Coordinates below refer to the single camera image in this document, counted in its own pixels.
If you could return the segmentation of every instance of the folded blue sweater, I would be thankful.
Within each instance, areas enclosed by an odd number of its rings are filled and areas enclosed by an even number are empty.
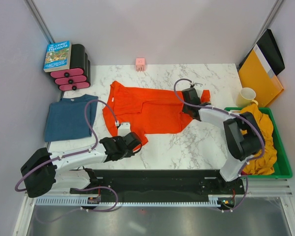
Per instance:
[[[45,128],[45,142],[81,139],[92,135],[85,118],[86,104],[97,96],[83,95],[75,98],[62,98],[60,102],[50,104]],[[97,102],[88,106],[87,116],[93,127]]]

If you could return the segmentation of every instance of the book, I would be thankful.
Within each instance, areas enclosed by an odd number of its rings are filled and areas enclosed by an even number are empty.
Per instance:
[[[280,72],[285,69],[285,65],[284,65],[279,47],[277,46],[274,35],[270,29],[267,29],[263,33],[263,35],[258,39],[257,45],[260,48],[261,52],[263,53],[265,59],[271,66],[275,75],[280,74]],[[239,64],[239,68],[241,68],[242,65],[245,63],[250,52],[247,54],[244,60]]]
[[[47,46],[44,71],[52,72],[70,69],[70,58],[70,41],[49,44]]]
[[[243,88],[256,92],[259,107],[268,107],[284,88],[256,44],[238,72]]]

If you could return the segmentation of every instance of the pink object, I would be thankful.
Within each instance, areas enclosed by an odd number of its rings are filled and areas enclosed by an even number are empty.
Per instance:
[[[146,59],[145,58],[137,58],[136,59],[136,70],[137,71],[145,71],[146,70]]]
[[[62,91],[69,91],[69,90],[77,90],[77,89],[85,89],[90,86],[89,82],[80,82],[71,85],[59,85],[58,88]]]
[[[69,77],[69,76],[77,76],[77,75],[83,75],[84,70],[82,68],[73,68],[69,70],[59,70],[59,71],[53,71],[50,73],[51,77],[58,79],[62,77]]]
[[[63,77],[63,78],[55,79],[55,83],[57,85],[66,85],[66,84],[83,82],[85,80],[87,80],[87,77],[85,75],[77,75],[77,76],[72,76],[69,78]]]

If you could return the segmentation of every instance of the pink drawer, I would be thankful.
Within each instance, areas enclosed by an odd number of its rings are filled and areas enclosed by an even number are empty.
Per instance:
[[[77,89],[85,89],[90,86],[89,82],[80,82],[68,85],[59,85],[58,88],[62,91],[69,91],[69,90],[77,90]]]
[[[77,75],[83,75],[84,70],[82,68],[73,68],[69,70],[59,70],[59,71],[53,71],[50,73],[51,77],[57,79],[62,77],[71,77],[71,76],[77,76]]]
[[[74,84],[74,83],[80,83],[86,81],[88,78],[85,75],[77,75],[77,76],[72,76],[69,78],[58,78],[55,79],[55,83],[57,85],[67,85],[67,84]]]

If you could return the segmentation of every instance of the yellow folder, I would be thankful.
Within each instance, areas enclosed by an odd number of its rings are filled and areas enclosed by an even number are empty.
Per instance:
[[[284,91],[258,45],[254,46],[238,74],[242,87],[256,92],[259,107],[269,106]]]

